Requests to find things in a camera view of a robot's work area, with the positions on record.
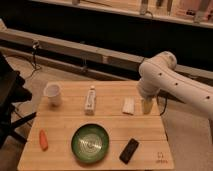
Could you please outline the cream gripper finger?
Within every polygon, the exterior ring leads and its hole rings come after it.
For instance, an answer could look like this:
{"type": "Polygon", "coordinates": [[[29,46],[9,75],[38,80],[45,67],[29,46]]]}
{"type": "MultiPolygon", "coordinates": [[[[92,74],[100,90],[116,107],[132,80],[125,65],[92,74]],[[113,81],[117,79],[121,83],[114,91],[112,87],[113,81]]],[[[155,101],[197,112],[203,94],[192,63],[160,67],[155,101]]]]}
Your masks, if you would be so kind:
{"type": "Polygon", "coordinates": [[[144,114],[149,114],[153,107],[153,100],[152,99],[143,99],[142,100],[142,112],[144,114]]]}

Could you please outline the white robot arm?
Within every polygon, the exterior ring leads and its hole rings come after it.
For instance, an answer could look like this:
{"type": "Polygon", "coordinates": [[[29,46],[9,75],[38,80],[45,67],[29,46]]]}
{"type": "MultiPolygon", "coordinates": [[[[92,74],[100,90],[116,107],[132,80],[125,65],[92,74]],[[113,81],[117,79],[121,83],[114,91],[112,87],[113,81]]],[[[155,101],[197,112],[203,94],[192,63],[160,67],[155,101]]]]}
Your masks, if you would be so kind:
{"type": "Polygon", "coordinates": [[[151,100],[164,90],[201,112],[201,116],[213,120],[213,87],[184,77],[174,71],[175,55],[169,51],[158,53],[139,66],[141,78],[138,91],[143,99],[151,100]]]}

